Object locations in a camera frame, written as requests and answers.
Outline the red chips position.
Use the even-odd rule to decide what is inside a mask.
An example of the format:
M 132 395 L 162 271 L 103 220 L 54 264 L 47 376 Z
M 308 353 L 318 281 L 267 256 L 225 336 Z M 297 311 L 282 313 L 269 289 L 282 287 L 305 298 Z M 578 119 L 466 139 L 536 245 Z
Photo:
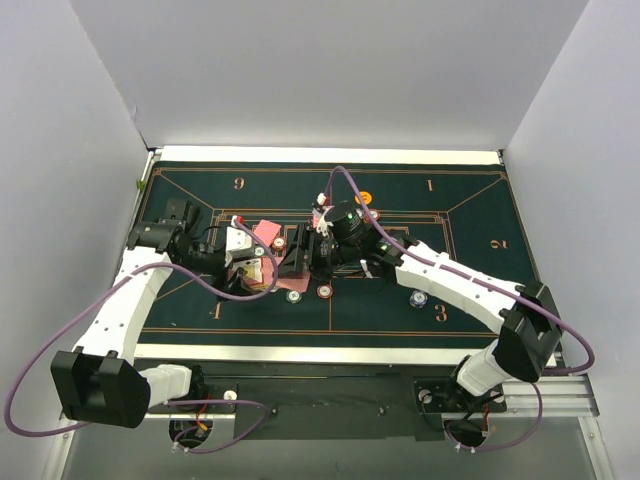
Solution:
M 284 237 L 278 236 L 272 242 L 272 248 L 275 251 L 283 251 L 286 248 L 286 239 Z

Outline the green poker chip stack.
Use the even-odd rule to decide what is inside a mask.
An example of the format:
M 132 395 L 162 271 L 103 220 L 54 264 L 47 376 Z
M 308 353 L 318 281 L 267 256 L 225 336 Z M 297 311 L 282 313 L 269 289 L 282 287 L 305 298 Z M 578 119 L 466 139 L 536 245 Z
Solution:
M 302 294 L 296 290 L 289 290 L 286 294 L 286 300 L 289 303 L 296 304 L 302 300 Z

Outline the red poker chip stack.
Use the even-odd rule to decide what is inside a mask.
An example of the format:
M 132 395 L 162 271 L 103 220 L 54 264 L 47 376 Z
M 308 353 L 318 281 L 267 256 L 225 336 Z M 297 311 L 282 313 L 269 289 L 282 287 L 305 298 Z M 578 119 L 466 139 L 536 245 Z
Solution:
M 320 285 L 317 287 L 316 293 L 321 299 L 329 299 L 333 295 L 333 288 L 331 285 Z

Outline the blue chips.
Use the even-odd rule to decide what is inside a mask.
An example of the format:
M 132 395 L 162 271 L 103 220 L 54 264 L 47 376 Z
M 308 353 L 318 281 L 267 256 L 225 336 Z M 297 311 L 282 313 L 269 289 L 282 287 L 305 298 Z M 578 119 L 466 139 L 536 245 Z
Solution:
M 428 295 L 421 290 L 414 290 L 410 295 L 409 303 L 413 308 L 424 308 L 428 303 Z

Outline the red-backed playing card deck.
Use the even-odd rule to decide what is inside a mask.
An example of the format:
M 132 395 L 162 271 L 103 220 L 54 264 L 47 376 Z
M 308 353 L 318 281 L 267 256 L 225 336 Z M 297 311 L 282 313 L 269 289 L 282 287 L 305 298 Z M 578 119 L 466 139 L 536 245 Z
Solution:
M 310 278 L 279 278 L 276 282 L 277 289 L 294 290 L 300 293 L 305 293 L 309 288 Z

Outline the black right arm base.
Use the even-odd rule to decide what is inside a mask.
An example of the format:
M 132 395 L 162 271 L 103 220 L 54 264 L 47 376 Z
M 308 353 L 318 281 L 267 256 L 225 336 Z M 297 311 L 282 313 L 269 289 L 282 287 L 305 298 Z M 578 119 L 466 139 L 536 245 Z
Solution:
M 418 378 L 413 382 L 417 406 L 428 414 L 504 413 L 507 410 L 501 386 L 474 396 L 445 377 Z

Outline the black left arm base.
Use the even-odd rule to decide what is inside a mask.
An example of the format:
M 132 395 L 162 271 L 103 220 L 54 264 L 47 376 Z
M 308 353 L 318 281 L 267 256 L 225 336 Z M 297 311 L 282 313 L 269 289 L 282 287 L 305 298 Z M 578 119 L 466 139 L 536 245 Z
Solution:
M 195 400 L 206 400 L 206 399 L 217 399 L 223 400 L 225 394 L 228 391 L 231 391 L 235 394 L 235 398 L 239 397 L 239 384 L 237 381 L 233 381 L 230 379 L 222 379 L 222 378 L 214 378 L 214 377 L 203 377 L 201 380 L 196 382 L 191 386 L 191 389 L 188 394 L 183 397 L 177 398 L 177 401 L 195 401 Z M 167 406 L 167 405 L 158 405 L 152 407 L 149 412 L 152 414 L 161 414 L 161 413 L 171 413 L 171 414 L 196 414 L 204 407 L 205 414 L 230 414 L 234 413 L 236 410 L 235 406 L 232 405 L 179 405 L 179 406 Z

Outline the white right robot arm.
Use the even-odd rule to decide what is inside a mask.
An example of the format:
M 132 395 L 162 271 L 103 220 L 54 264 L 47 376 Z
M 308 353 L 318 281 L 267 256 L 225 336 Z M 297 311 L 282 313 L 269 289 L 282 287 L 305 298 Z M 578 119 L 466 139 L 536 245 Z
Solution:
M 368 278 L 434 296 L 497 334 L 489 346 L 463 359 L 447 383 L 448 400 L 459 409 L 472 407 L 508 379 L 537 382 L 561 339 L 544 285 L 493 279 L 410 235 L 385 231 L 368 209 L 351 201 L 332 206 L 321 194 L 278 273 L 328 281 L 335 270 L 351 264 Z

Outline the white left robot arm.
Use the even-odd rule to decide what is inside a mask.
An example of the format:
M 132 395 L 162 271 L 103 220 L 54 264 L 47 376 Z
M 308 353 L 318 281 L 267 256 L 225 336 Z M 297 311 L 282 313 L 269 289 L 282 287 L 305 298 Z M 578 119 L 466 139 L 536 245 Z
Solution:
M 200 408 L 204 384 L 193 368 L 160 364 L 139 371 L 134 353 L 144 323 L 163 284 L 179 269 L 211 276 L 226 290 L 229 267 L 253 238 L 234 225 L 226 243 L 199 241 L 199 206 L 171 199 L 156 220 L 136 223 L 126 242 L 116 292 L 100 306 L 87 331 L 70 352 L 59 351 L 51 373 L 64 415 L 79 422 L 137 427 L 146 412 L 170 400 L 181 410 Z

